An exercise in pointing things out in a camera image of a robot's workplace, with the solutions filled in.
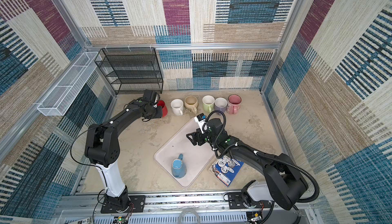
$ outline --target tan mug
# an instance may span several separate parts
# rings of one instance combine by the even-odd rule
[[[197,98],[194,96],[188,96],[185,98],[185,108],[193,112],[194,114],[197,114],[197,107],[199,106],[199,102],[197,101]]]

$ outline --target light green mug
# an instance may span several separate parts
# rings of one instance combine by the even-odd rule
[[[203,109],[206,113],[211,113],[214,110],[215,99],[211,95],[203,97]]]

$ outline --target mug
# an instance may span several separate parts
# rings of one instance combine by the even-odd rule
[[[163,100],[159,100],[158,104],[156,104],[156,105],[162,107],[162,118],[164,116],[166,116],[167,115],[167,107],[165,105],[165,102]]]
[[[211,95],[203,97],[203,109],[206,113],[210,113],[214,110],[215,99]]]
[[[197,98],[194,96],[188,96],[185,98],[185,108],[193,112],[194,114],[197,114],[197,107],[199,105],[199,102],[197,101]]]
[[[227,109],[229,114],[237,114],[239,105],[241,104],[241,97],[237,94],[232,94],[228,97]]]
[[[182,161],[184,155],[181,153],[177,159],[173,160],[172,163],[172,175],[176,178],[182,178],[187,173],[187,167]]]
[[[180,99],[175,99],[170,103],[173,113],[176,116],[182,116],[184,114],[184,102]]]
[[[225,98],[219,97],[215,99],[215,110],[225,112],[227,107],[227,100]]]

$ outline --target pink mug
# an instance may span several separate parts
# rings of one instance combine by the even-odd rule
[[[232,94],[228,97],[227,109],[229,114],[237,114],[239,105],[241,104],[241,97],[236,94]]]

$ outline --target purple mug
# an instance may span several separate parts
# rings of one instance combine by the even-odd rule
[[[227,100],[225,98],[219,97],[215,99],[215,110],[225,112],[227,108]]]
[[[227,112],[229,114],[237,114],[239,105],[241,104],[241,97],[237,94],[232,94],[228,97]]]

